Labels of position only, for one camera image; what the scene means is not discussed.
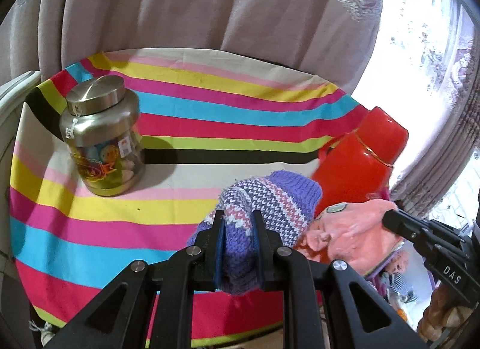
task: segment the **blue stripe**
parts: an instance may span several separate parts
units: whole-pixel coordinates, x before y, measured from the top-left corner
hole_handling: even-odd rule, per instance
[[[25,265],[60,280],[103,288],[133,260],[156,263],[175,251],[103,248],[67,242],[10,218],[13,256]]]
[[[186,100],[160,94],[136,93],[140,98],[140,110],[143,113],[266,127],[302,127],[318,119],[339,119],[358,105],[354,99],[345,95],[333,104],[322,104],[315,109],[297,112],[271,112]]]
[[[74,78],[75,81],[77,81],[77,83],[87,81],[93,78],[93,75],[87,70],[85,70],[85,68],[80,64],[80,62],[68,66],[65,70],[70,73],[70,75]]]

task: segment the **stuffed animal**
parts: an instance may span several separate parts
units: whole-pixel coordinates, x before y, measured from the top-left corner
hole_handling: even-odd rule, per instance
[[[344,260],[360,275],[378,266],[402,238],[382,226],[385,212],[397,209],[382,199],[327,207],[300,237],[296,250],[310,260]]]

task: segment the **metal screw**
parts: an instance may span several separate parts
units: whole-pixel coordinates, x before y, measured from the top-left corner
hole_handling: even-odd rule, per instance
[[[291,248],[287,247],[287,246],[280,246],[278,249],[277,249],[277,253],[278,255],[281,255],[283,257],[286,257],[287,255],[291,255],[292,253],[292,250]]]
[[[198,246],[195,246],[195,245],[189,246],[187,248],[187,254],[188,255],[199,255],[201,251],[202,251],[202,249],[199,248]]]
[[[337,269],[337,270],[345,270],[348,268],[348,265],[343,260],[336,260],[336,261],[333,261],[333,267],[334,269]]]
[[[145,263],[143,261],[134,261],[131,263],[130,269],[134,272],[141,272],[145,269]]]

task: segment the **black stripe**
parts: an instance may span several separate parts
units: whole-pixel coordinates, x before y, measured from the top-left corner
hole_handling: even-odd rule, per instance
[[[317,152],[145,149],[147,164],[306,164]]]
[[[39,88],[34,88],[27,96],[26,103],[38,121],[58,139],[60,115],[45,99]],[[278,152],[242,150],[180,150],[145,149],[146,164],[306,164],[317,158],[317,152]]]
[[[37,120],[58,139],[63,140],[60,133],[60,115],[45,99],[40,89],[34,88],[28,93],[25,102]]]

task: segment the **jar label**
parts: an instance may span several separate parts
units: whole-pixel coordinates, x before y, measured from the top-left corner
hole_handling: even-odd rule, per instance
[[[69,146],[69,149],[78,173],[93,188],[118,187],[142,167],[141,147],[134,131],[94,146]]]
[[[73,105],[72,106],[72,109],[73,109],[73,113],[75,113],[75,116],[79,117],[82,115],[82,109],[80,108],[80,105]]]
[[[75,118],[71,121],[71,127],[70,128],[66,128],[65,129],[65,137],[67,139],[74,139],[75,136],[74,136],[74,130],[75,130],[75,125],[78,123],[78,119]]]
[[[125,158],[131,153],[130,137],[127,135],[125,138],[118,141],[118,148],[120,150],[120,157]]]

